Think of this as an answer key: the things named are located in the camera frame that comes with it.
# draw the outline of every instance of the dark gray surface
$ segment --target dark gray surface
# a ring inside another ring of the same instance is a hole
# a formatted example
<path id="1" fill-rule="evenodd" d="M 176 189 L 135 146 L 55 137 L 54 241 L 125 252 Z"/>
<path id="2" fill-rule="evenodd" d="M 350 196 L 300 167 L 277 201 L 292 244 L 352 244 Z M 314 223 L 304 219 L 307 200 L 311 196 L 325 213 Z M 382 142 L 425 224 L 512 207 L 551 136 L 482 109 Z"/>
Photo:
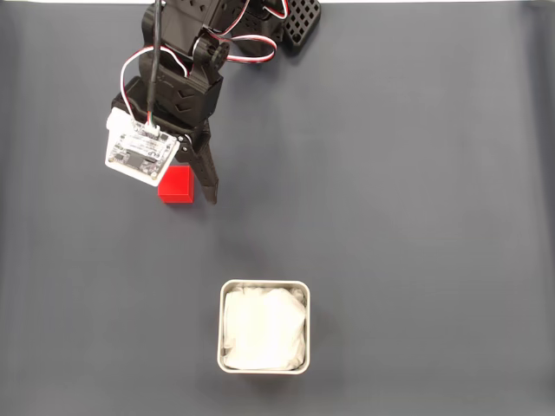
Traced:
<path id="1" fill-rule="evenodd" d="M 103 165 L 142 10 L 0 4 L 2 416 L 554 414 L 530 10 L 326 5 L 303 56 L 227 65 L 214 207 Z M 309 285 L 306 374 L 218 368 L 234 277 Z"/>

